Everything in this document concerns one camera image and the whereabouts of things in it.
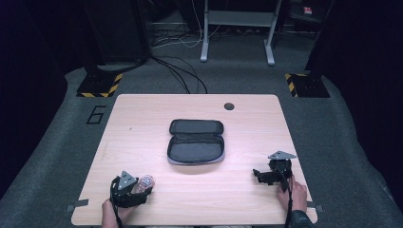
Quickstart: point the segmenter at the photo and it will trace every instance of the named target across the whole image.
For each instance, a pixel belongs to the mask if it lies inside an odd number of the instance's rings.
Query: light wood tabletop
[[[233,110],[224,108],[228,103]],[[221,121],[225,159],[203,165],[168,163],[168,130],[175,119]],[[276,197],[277,186],[258,183],[253,174],[253,169],[269,172],[268,156],[279,150],[297,154],[275,95],[120,95],[79,198],[88,205],[76,207],[71,221],[100,225],[110,184],[126,171],[138,178],[151,175],[156,182],[128,224],[283,224],[286,214]],[[292,165],[297,181],[306,184],[298,158]],[[308,208],[307,215],[317,221],[314,208]]]

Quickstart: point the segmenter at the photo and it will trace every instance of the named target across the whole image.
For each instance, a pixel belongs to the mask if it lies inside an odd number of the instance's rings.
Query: person's left hand
[[[118,215],[121,218],[122,224],[125,224],[128,220],[130,214],[136,209],[136,207],[122,208],[119,207]],[[105,200],[102,204],[102,227],[103,228],[118,228],[118,223],[116,222],[116,216],[113,212],[112,203],[109,199]]]

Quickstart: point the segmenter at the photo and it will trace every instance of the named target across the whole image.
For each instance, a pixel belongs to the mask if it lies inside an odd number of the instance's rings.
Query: wooden table
[[[231,103],[233,110],[224,105]],[[174,119],[218,120],[224,124],[225,159],[184,166],[167,161]],[[74,225],[100,225],[101,205],[111,181],[126,171],[134,177],[152,175],[156,185],[139,206],[132,225],[262,225],[282,224],[285,212],[277,186],[258,183],[252,169],[268,172],[268,156],[297,154],[275,95],[130,94],[120,95],[109,117],[80,200]],[[306,184],[298,159],[296,179]],[[308,201],[311,201],[308,190]],[[312,222],[317,212],[308,208]]]

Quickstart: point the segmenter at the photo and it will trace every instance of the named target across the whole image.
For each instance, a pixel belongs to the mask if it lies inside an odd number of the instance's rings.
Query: zippered case
[[[224,157],[223,124],[214,120],[172,121],[167,156],[172,164],[221,162]]]

